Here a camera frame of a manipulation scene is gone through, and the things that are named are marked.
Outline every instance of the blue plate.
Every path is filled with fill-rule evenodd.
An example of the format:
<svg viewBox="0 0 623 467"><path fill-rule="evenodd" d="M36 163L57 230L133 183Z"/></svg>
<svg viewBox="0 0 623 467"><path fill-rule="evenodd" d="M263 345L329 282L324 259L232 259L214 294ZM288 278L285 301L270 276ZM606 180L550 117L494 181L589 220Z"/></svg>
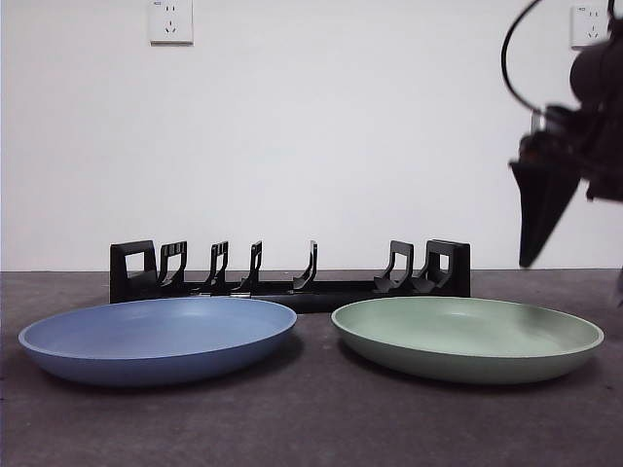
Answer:
<svg viewBox="0 0 623 467"><path fill-rule="evenodd" d="M263 359L296 322L249 299L183 298L94 306L31 324L19 343L45 371L105 386L216 377Z"/></svg>

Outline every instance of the gray table surface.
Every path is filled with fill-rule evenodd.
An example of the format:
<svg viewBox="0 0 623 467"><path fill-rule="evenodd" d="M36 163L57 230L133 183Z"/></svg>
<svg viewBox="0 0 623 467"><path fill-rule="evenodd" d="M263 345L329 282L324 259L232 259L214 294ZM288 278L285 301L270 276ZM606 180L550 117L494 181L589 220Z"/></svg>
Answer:
<svg viewBox="0 0 623 467"><path fill-rule="evenodd" d="M473 272L475 297L557 308L605 330L597 358L548 382L483 387L401 375L349 351L318 314L300 316L280 352L246 370L132 390L48 376L18 346L18 331L35 320L107 303L106 273L4 273L2 465L623 465L617 273Z"/></svg>

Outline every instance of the black wire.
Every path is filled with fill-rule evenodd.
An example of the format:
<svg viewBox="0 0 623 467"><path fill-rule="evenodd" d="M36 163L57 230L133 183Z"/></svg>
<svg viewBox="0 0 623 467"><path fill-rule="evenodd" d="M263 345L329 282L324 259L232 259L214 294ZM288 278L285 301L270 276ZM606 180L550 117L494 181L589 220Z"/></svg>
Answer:
<svg viewBox="0 0 623 467"><path fill-rule="evenodd" d="M502 76L504 77L504 84L506 85L506 87L508 88L508 90L510 91L511 94L513 94L513 96L524 106L529 108L530 110L532 110L534 113L543 116L544 113L541 109L539 109L538 107L536 107L535 105L531 104L530 102L528 102L523 96L521 96L516 90L515 87L513 86L513 84L510 82L510 78L508 77L508 45L510 44L510 40L513 37L513 33L515 32L515 29L517 29L517 26L519 25L520 22L522 22L522 20L526 17L526 15L539 3L541 2L541 0L533 0L532 3L530 3L517 17L517 19L515 19L515 22L513 22L512 26L510 26L510 29L508 29L508 32L506 33L506 38L504 39L504 45L502 46L502 56L501 56L501 62L502 62Z"/></svg>

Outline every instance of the wall outlet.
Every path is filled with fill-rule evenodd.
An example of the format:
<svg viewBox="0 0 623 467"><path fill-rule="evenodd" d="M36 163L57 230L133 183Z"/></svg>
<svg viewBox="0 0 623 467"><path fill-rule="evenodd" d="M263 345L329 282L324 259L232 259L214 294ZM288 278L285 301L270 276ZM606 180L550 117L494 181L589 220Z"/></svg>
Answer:
<svg viewBox="0 0 623 467"><path fill-rule="evenodd" d="M571 9L571 48L580 50L608 38L607 6L602 4L575 5Z"/></svg>
<svg viewBox="0 0 623 467"><path fill-rule="evenodd" d="M193 0L152 0L149 39L153 45L192 45Z"/></svg>

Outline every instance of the dish rack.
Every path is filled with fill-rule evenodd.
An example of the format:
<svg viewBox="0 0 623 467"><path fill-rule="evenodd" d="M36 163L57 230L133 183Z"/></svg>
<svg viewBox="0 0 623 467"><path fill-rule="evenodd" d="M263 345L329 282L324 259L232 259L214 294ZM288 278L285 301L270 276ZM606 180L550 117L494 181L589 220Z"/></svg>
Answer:
<svg viewBox="0 0 623 467"><path fill-rule="evenodd" d="M160 271L152 240L119 243L110 246L110 303L132 302L173 297L229 296L264 300L289 306L297 313L331 312L340 306L387 297L445 296L469 297L470 246L446 240L426 243L424 267L414 273L414 245L393 240L389 245L389 264L379 276L369 280L316 280L318 246L310 243L310 261L305 271L291 280L262 280L262 242L251 245L248 276L242 281L228 281L226 269L229 242L213 244L209 273L204 281L185 280L188 258L186 241L163 245ZM143 270L128 271L126 257L143 254ZM392 277L396 255L406 257L406 269ZM171 276L169 258L180 256L179 269ZM446 269L441 257L448 257Z"/></svg>

